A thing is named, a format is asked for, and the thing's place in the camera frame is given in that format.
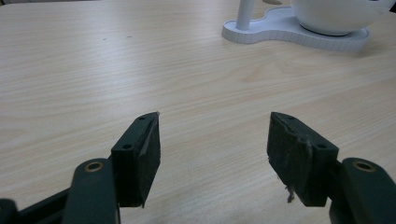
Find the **white bowl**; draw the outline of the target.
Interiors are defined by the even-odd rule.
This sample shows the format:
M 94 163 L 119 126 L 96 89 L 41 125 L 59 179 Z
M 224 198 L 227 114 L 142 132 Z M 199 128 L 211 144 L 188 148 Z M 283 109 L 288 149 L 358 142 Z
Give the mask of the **white bowl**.
M 396 0 L 290 0 L 307 30 L 323 35 L 348 35 L 365 28 L 389 12 Z

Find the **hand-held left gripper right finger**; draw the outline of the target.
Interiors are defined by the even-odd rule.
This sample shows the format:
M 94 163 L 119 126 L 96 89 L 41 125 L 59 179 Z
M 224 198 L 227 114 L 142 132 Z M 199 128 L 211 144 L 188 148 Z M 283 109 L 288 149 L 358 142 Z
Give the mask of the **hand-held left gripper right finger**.
M 297 118 L 270 116 L 267 155 L 289 201 L 307 207 L 331 201 L 332 224 L 396 224 L 396 183 L 379 165 L 337 160 L 339 148 Z

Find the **white stand with pole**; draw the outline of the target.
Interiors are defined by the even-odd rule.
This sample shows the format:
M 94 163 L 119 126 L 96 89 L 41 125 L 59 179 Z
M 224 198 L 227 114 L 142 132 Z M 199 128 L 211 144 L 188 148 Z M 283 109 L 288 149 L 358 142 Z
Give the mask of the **white stand with pole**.
M 268 9 L 262 18 L 251 19 L 254 0 L 240 0 L 236 20 L 223 23 L 222 37 L 238 44 L 279 40 L 328 51 L 360 51 L 369 39 L 367 28 L 344 36 L 321 35 L 300 25 L 291 7 Z

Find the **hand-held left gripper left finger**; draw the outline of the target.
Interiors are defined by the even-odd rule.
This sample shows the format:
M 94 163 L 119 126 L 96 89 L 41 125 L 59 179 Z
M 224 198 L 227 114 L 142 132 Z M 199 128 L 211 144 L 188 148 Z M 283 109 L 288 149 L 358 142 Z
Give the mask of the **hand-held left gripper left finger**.
M 145 205 L 160 163 L 159 114 L 152 112 L 134 120 L 107 159 L 76 168 L 62 224 L 120 224 L 122 207 Z

